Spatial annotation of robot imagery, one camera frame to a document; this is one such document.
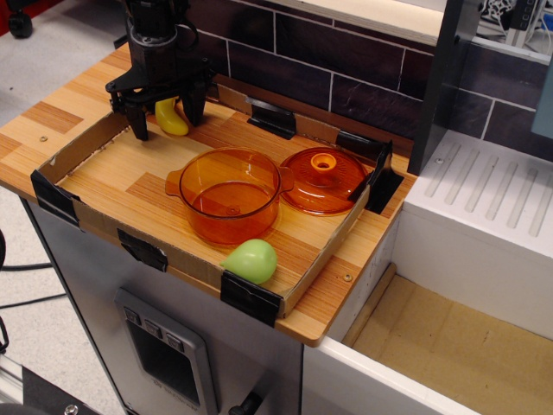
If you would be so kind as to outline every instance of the pot lid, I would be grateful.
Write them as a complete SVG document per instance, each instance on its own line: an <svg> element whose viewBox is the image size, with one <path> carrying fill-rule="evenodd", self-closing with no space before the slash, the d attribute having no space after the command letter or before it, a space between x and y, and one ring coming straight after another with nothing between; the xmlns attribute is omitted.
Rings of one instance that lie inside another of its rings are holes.
<svg viewBox="0 0 553 415"><path fill-rule="evenodd" d="M365 168L354 157L328 147L315 147L284 160L294 172L294 188L282 198L307 214L340 214L355 201L348 197L365 179Z"/></svg>

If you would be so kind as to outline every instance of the toy pear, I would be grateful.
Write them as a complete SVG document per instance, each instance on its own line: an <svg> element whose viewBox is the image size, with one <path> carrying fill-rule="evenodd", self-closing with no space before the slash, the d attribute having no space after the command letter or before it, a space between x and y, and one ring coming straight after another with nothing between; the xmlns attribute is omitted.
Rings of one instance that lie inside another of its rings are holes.
<svg viewBox="0 0 553 415"><path fill-rule="evenodd" d="M275 248L269 242L250 239L232 251L221 265L254 284L262 284L277 268L276 255Z"/></svg>

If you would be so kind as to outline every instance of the yellow banana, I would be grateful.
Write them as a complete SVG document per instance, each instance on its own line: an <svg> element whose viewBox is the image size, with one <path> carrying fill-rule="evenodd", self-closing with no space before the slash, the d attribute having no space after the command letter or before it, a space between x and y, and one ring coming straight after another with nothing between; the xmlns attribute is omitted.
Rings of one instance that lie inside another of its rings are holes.
<svg viewBox="0 0 553 415"><path fill-rule="evenodd" d="M186 136L188 125L175 111L176 98L156 102L156 119L159 126L168 134Z"/></svg>

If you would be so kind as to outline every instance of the gray floor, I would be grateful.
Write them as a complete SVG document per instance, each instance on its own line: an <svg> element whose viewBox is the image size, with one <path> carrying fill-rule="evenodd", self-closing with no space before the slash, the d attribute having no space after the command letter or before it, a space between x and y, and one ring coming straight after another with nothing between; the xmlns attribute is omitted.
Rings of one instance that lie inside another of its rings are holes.
<svg viewBox="0 0 553 415"><path fill-rule="evenodd" d="M0 37L0 125L113 50L124 34L115 0L65 0L33 19L29 39ZM0 188L6 265L48 262L19 199ZM0 306L62 293L54 271L0 273ZM121 409L69 300L0 310L10 336L7 356L102 414Z"/></svg>

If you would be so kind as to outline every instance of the orange glass pot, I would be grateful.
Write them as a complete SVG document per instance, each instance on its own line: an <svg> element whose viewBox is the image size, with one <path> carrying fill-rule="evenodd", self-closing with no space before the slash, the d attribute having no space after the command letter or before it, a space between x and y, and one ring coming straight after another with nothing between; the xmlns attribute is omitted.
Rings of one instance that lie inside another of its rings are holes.
<svg viewBox="0 0 553 415"><path fill-rule="evenodd" d="M190 226L214 244L237 245L264 233L278 216L279 195L294 187L292 171L246 148L221 148L168 174Z"/></svg>

